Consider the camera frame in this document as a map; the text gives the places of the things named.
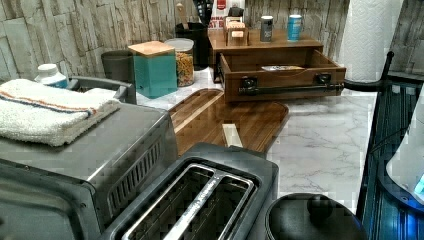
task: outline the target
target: white towel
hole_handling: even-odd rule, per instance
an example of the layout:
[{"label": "white towel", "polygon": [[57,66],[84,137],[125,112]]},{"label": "white towel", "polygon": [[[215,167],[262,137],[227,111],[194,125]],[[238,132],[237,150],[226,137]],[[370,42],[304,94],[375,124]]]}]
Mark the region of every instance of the white towel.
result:
[{"label": "white towel", "polygon": [[61,146],[119,108],[119,101],[25,79],[0,85],[0,136]]}]

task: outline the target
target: white countertop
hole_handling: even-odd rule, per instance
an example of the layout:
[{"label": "white countertop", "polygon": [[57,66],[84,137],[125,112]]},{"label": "white countertop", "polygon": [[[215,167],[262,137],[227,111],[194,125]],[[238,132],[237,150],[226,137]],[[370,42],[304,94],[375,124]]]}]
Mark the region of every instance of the white countertop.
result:
[{"label": "white countertop", "polygon": [[[170,109],[214,84],[209,69],[195,83],[157,99],[137,94],[137,103]],[[267,153],[279,166],[279,197],[321,193],[356,212],[376,93],[344,90],[338,97],[284,101],[289,118]]]}]

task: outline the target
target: blue light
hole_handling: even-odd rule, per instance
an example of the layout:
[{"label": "blue light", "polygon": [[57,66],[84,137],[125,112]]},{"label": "blue light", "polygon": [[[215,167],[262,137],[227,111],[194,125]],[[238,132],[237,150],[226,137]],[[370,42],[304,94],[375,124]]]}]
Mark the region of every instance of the blue light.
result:
[{"label": "blue light", "polygon": [[417,186],[415,186],[414,192],[417,193],[417,194],[421,194],[423,192],[423,190],[424,190],[424,175],[421,177]]}]

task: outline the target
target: white bottle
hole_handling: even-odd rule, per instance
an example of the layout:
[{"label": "white bottle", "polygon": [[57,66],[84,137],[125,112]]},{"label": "white bottle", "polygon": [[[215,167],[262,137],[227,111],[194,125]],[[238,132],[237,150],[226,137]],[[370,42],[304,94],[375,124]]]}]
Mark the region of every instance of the white bottle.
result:
[{"label": "white bottle", "polygon": [[38,76],[34,80],[50,87],[66,88],[68,86],[66,76],[59,72],[56,64],[52,63],[40,65]]}]

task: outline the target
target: black pot lid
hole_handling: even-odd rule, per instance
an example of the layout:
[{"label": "black pot lid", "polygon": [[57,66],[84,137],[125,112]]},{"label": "black pot lid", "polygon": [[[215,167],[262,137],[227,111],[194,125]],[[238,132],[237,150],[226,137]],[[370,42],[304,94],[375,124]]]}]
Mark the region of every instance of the black pot lid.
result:
[{"label": "black pot lid", "polygon": [[361,222],[321,194],[297,193],[276,200],[265,219],[269,239],[367,239]]}]

